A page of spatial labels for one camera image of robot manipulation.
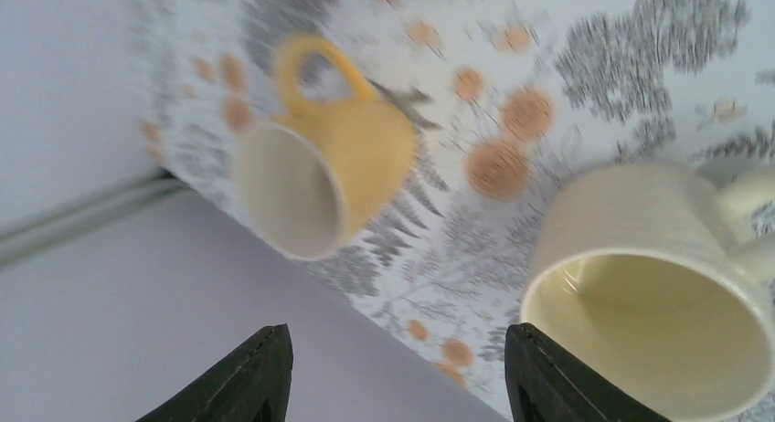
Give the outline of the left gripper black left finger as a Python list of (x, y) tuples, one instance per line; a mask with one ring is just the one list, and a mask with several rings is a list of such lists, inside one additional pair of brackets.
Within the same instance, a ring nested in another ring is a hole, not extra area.
[(283, 422), (292, 364), (288, 325), (263, 327), (138, 422)]

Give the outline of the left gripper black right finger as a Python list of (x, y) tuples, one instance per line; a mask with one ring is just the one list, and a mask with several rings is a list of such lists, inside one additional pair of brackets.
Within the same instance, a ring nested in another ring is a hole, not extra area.
[(508, 327), (504, 372), (515, 421), (667, 422), (531, 323)]

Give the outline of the cream white mug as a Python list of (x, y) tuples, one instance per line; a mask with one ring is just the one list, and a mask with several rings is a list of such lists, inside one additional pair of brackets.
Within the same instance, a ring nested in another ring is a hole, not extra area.
[(547, 210), (520, 317), (664, 417), (735, 416), (774, 386), (774, 236), (749, 220), (773, 198), (772, 166), (586, 172)]

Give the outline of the yellow mug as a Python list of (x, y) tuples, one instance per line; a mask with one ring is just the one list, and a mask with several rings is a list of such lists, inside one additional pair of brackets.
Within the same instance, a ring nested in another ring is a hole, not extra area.
[[(301, 73), (313, 55), (344, 76), (348, 97), (306, 97)], [(274, 81), (285, 112), (238, 137), (232, 152), (237, 199), (249, 226), (283, 256), (327, 258), (402, 187), (415, 163), (418, 135), (411, 120), (323, 37), (286, 39), (275, 53)]]

